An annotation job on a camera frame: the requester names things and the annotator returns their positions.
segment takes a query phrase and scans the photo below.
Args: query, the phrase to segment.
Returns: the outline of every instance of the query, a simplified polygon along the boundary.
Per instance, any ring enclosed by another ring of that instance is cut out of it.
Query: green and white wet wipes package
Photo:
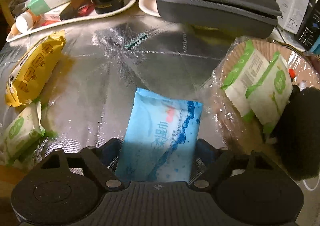
[[[245,43],[246,47],[243,55],[226,77],[221,89],[241,116],[246,121],[250,121],[254,114],[245,97],[245,93],[250,86],[258,82],[267,69],[269,62],[253,46],[252,40],[247,40]]]
[[[250,86],[245,94],[251,109],[263,125],[264,133],[270,134],[273,131],[291,92],[289,72],[277,51],[257,84]]]
[[[7,127],[0,142],[7,165],[13,162],[35,141],[44,136],[40,124],[41,103],[29,104]]]

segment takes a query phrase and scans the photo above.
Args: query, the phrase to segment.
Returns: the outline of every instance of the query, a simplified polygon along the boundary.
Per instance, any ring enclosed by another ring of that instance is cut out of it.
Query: blue wet wipes package
[[[189,181],[202,103],[137,88],[115,175],[122,181]]]

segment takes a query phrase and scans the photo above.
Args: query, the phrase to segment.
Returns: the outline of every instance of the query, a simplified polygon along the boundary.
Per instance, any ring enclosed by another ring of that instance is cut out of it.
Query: white cable
[[[314,188],[310,188],[309,186],[307,186],[307,183],[305,182],[305,180],[303,180],[303,184],[309,191],[313,191],[313,190],[315,190],[317,188],[317,186],[319,184],[319,181],[320,181],[320,172],[319,172],[319,176],[318,176],[318,182],[317,182],[317,184],[316,184],[316,186]]]

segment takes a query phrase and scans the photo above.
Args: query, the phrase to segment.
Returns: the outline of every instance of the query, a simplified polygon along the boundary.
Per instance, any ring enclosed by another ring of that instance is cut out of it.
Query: white box
[[[278,16],[278,24],[285,30],[297,34],[303,16],[306,13],[309,0],[276,0],[281,16]]]

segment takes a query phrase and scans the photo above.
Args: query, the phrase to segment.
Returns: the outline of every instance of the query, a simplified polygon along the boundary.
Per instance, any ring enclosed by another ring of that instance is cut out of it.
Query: black sponge
[[[274,134],[294,180],[316,177],[320,166],[320,90],[309,87],[286,106]]]

